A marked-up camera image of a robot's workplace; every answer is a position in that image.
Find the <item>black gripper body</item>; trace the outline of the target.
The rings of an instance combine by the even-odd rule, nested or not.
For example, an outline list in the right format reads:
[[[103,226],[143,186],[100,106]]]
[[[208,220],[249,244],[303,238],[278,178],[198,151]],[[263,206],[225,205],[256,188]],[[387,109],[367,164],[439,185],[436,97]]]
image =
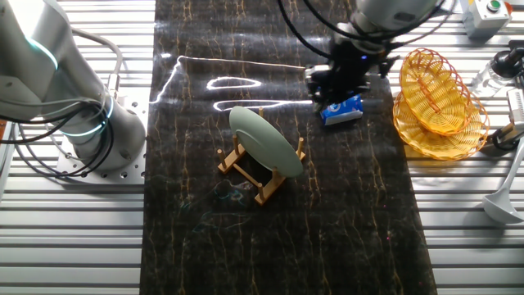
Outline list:
[[[364,52],[349,39],[333,39],[330,54],[330,69],[323,94],[329,97],[348,97],[369,90],[367,73],[386,58],[387,51]]]

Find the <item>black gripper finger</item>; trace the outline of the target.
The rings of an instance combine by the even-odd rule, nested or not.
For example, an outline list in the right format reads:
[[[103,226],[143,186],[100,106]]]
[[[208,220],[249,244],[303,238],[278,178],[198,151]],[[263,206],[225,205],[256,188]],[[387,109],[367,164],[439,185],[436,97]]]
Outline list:
[[[332,67],[328,64],[307,66],[305,68],[305,81],[312,89],[326,89],[330,86]]]
[[[313,87],[310,92],[314,111],[323,111],[327,107],[337,104],[338,97],[330,91],[324,91],[320,86]]]

